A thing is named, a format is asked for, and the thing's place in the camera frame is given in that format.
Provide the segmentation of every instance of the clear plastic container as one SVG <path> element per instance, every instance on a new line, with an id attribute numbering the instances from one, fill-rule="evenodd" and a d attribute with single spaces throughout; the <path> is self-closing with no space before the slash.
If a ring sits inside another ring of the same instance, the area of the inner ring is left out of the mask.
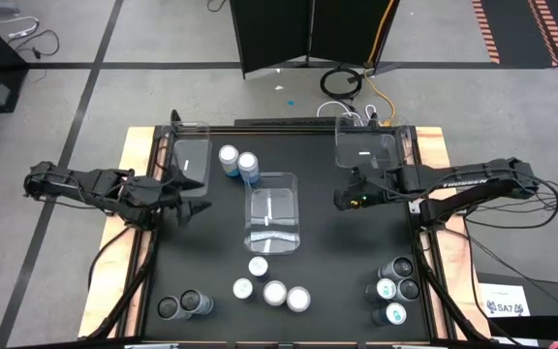
<path id="1" fill-rule="evenodd" d="M 367 131 L 363 127 L 347 126 L 338 116 L 335 124 L 335 162 L 342 168 L 370 165 L 386 169 L 399 164 L 397 146 L 392 135 Z"/>
<path id="2" fill-rule="evenodd" d="M 256 254 L 287 254 L 300 245 L 294 174 L 261 173 L 246 184 L 244 244 Z"/>
<path id="3" fill-rule="evenodd" d="M 210 127 L 204 122 L 173 122 L 164 126 L 164 133 L 171 133 L 173 144 L 170 145 L 171 172 L 180 171 L 189 179 L 204 184 L 204 187 L 185 190 L 180 193 L 183 198 L 196 198 L 208 191 L 210 177 Z"/>

